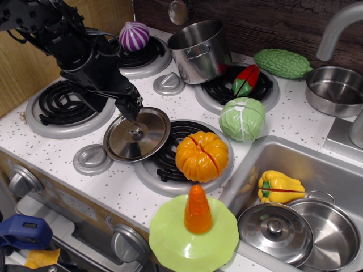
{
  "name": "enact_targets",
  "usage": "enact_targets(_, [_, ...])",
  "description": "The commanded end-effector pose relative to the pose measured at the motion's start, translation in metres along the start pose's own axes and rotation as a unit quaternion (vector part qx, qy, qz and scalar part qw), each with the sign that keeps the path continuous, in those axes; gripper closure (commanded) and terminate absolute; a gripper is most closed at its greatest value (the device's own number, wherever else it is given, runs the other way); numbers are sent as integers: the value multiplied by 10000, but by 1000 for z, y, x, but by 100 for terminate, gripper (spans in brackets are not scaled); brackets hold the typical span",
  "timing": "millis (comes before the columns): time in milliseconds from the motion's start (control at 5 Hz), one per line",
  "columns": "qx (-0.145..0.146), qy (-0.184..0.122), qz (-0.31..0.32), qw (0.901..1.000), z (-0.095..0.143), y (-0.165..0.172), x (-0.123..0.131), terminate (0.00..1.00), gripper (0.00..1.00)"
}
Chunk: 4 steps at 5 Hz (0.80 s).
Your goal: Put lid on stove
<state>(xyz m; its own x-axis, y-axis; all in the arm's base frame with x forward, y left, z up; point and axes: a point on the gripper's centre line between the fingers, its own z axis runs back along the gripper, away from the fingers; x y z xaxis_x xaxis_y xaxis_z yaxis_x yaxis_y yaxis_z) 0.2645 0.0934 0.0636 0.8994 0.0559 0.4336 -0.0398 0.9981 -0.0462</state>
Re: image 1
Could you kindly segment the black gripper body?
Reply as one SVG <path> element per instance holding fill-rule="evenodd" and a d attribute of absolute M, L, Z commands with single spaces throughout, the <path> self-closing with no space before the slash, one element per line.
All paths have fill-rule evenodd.
<path fill-rule="evenodd" d="M 88 71 L 61 71 L 61 76 L 71 82 L 71 89 L 89 108 L 101 112 L 108 99 L 141 97 L 128 78 L 121 75 L 118 67 L 91 69 Z"/>

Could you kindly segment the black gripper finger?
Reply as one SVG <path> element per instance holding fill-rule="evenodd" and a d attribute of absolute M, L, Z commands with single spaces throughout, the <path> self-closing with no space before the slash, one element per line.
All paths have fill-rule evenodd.
<path fill-rule="evenodd" d="M 135 121 L 140 109 L 143 107 L 142 102 L 142 97 L 137 97 L 136 99 L 121 97 L 115 101 L 115 106 L 127 120 Z"/>

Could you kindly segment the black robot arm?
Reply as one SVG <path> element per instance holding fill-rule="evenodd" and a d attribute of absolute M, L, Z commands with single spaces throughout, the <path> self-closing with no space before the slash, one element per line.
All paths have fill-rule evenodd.
<path fill-rule="evenodd" d="M 85 27 L 76 7 L 64 1 L 1 1 L 1 31 L 16 30 L 20 43 L 30 42 L 53 56 L 73 94 L 101 112 L 109 98 L 129 121 L 135 121 L 142 97 L 121 74 L 121 46 L 113 47 L 110 33 Z"/>

